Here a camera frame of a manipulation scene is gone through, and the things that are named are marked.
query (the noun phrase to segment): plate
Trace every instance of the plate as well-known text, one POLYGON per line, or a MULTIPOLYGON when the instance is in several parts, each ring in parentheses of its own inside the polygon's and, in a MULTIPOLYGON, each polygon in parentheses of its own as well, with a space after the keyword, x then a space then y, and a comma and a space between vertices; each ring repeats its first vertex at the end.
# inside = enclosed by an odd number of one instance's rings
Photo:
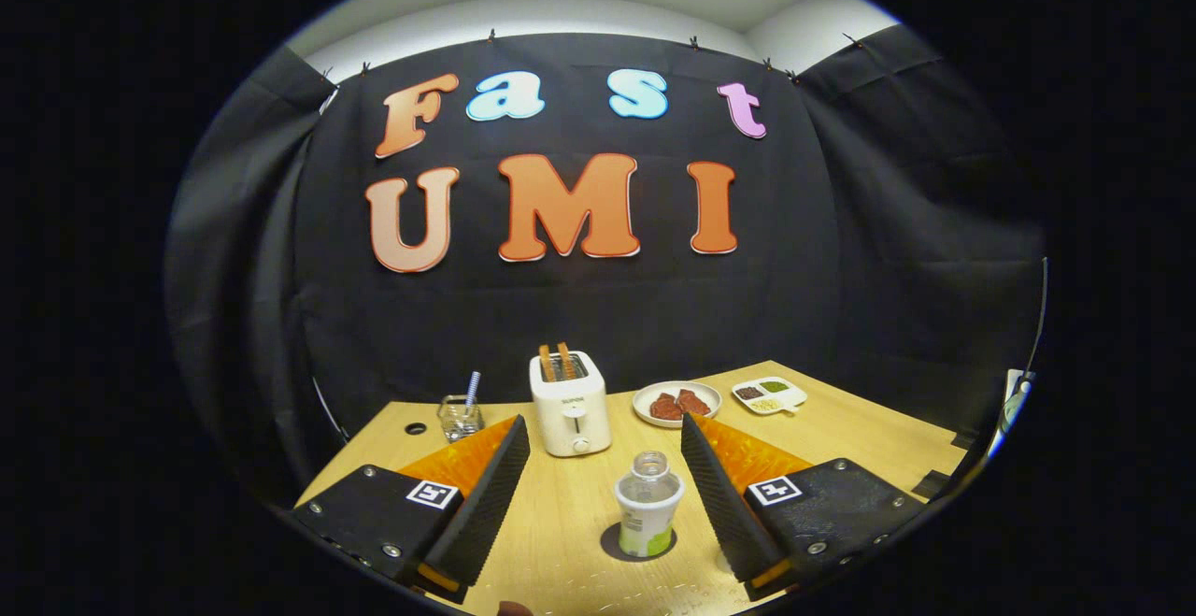
POLYGON ((653 383, 640 391, 635 392, 631 397, 631 408, 635 409, 636 415, 640 415, 641 420, 645 420, 649 425, 655 425, 657 427, 667 427, 670 429, 681 429, 681 420, 659 420, 652 416, 652 403, 654 400, 660 398, 663 391, 669 391, 670 395, 675 396, 682 390, 691 390, 697 398, 702 400, 702 403, 710 407, 710 411, 706 413, 706 417, 713 417, 718 414, 719 408, 722 405, 722 395, 720 395, 714 388, 708 385, 702 385, 701 383, 684 383, 681 380, 671 380, 669 383, 653 383))
POLYGON ((795 413, 798 410, 798 405, 805 403, 805 400, 807 398, 806 391, 794 385, 794 383, 786 380, 786 378, 777 378, 776 374, 770 374, 768 378, 756 378, 755 380, 739 383, 738 385, 731 388, 731 396, 739 400, 739 403, 743 403, 748 407, 748 410, 756 413, 756 415, 773 415, 773 413, 781 413, 782 410, 786 413, 795 413), (764 388, 764 383, 769 383, 769 388, 776 388, 777 383, 780 383, 780 385, 785 385, 785 389, 769 391, 764 388), (739 396, 739 390, 743 390, 744 388, 756 388, 759 391, 764 391, 764 396, 745 400, 739 396), (764 400, 774 400, 776 402, 776 408, 759 408, 759 403, 764 400))

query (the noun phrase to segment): glass cup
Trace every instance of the glass cup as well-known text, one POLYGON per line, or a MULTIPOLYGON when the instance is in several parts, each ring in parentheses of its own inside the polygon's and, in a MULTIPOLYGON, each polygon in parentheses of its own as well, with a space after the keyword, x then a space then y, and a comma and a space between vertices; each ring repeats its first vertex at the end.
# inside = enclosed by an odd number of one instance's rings
POLYGON ((445 438, 448 439, 450 444, 486 428, 486 421, 482 420, 482 407, 476 403, 465 405, 465 395, 447 396, 440 400, 437 417, 440 419, 440 428, 444 429, 445 438))

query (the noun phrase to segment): toaster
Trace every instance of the toaster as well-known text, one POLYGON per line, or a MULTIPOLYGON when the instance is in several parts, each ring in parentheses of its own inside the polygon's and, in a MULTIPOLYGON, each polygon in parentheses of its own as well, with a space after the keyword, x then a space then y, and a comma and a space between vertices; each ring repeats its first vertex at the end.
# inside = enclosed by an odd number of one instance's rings
POLYGON ((527 361, 531 398, 539 417, 544 450, 555 457, 576 457, 610 447, 606 382, 585 352, 568 352, 576 377, 566 380, 560 353, 550 355, 556 382, 544 377, 539 358, 527 361))

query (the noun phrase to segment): meat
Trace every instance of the meat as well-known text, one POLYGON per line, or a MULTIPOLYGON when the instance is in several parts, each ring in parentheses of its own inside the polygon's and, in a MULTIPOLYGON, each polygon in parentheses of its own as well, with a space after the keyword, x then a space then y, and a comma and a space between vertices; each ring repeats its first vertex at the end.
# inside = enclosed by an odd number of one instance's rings
POLYGON ((702 403, 702 400, 697 398, 691 390, 682 390, 677 396, 677 405, 684 413, 692 413, 694 415, 706 415, 710 411, 710 407, 702 403))
POLYGON ((697 395, 692 390, 682 390, 679 395, 673 397, 669 391, 663 391, 652 405, 648 407, 648 413, 657 420, 681 420, 685 413, 695 413, 695 415, 707 415, 710 411, 710 407, 702 403, 702 400, 697 398, 697 395))
POLYGON ((663 391, 660 396, 652 402, 648 408, 648 413, 657 420, 681 420, 682 409, 677 405, 677 398, 669 394, 669 391, 663 391))

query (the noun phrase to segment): hole in table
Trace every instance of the hole in table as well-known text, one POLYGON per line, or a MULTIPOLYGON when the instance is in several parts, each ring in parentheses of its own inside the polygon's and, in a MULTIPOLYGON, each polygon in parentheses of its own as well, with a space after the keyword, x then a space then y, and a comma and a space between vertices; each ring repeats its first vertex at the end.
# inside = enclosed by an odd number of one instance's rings
POLYGON ((653 555, 652 557, 636 557, 634 555, 627 555, 618 548, 618 523, 615 523, 610 527, 606 527, 599 538, 603 551, 606 551, 606 555, 614 557, 615 560, 622 560, 623 562, 646 562, 648 560, 663 557, 677 544, 677 530, 673 530, 672 539, 669 541, 669 548, 664 549, 659 555, 653 555))

